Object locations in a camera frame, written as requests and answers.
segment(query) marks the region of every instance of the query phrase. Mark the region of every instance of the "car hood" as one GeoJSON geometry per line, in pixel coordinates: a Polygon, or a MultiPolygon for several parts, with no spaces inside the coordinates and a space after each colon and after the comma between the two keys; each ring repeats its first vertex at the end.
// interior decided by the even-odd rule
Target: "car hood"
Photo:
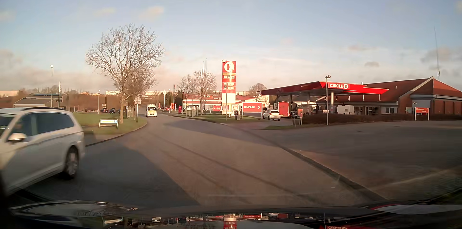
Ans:
{"type": "Polygon", "coordinates": [[[265,207],[261,205],[187,206],[146,209],[98,201],[52,201],[11,208],[19,219],[80,228],[118,228],[176,225],[181,228],[389,228],[438,222],[461,223],[462,205],[387,202],[345,207],[265,207]]]}

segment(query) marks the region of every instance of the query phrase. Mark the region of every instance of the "grass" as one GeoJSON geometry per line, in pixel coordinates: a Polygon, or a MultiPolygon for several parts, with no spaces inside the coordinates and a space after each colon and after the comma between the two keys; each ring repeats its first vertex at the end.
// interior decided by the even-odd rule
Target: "grass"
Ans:
{"type": "Polygon", "coordinates": [[[119,114],[110,113],[74,113],[75,118],[80,123],[85,133],[93,134],[124,134],[134,131],[146,125],[146,118],[138,116],[138,122],[133,118],[124,119],[123,124],[119,123],[118,129],[116,126],[101,126],[98,129],[100,119],[119,119],[119,114]]]}

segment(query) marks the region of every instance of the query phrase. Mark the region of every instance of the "antenna mast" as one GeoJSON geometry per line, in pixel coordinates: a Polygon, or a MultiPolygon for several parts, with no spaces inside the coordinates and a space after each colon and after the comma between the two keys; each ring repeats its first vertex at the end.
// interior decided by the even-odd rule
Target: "antenna mast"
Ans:
{"type": "Polygon", "coordinates": [[[436,70],[438,71],[438,80],[439,80],[439,55],[438,55],[438,42],[436,41],[436,27],[433,28],[435,31],[435,45],[436,45],[436,70]]]}

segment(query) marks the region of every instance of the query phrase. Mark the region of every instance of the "hedge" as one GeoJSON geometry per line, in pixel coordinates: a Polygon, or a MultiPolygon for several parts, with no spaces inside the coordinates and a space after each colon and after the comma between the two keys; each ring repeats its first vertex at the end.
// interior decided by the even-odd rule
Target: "hedge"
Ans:
{"type": "MultiPolygon", "coordinates": [[[[417,115],[417,120],[427,120],[426,115],[417,115]]],[[[329,114],[329,123],[371,123],[392,121],[413,121],[413,114],[375,114],[375,115],[344,115],[329,114]]],[[[462,120],[462,115],[454,114],[430,114],[431,121],[462,120]]],[[[325,124],[326,114],[313,114],[303,116],[303,124],[325,124]]]]}

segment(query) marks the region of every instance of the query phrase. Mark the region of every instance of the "car wheel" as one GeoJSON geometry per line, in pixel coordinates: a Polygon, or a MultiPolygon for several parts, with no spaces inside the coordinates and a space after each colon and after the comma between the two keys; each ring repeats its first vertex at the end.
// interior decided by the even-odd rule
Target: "car wheel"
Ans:
{"type": "Polygon", "coordinates": [[[73,179],[78,170],[78,151],[72,147],[66,155],[66,162],[64,163],[64,170],[61,175],[64,179],[73,179]]]}

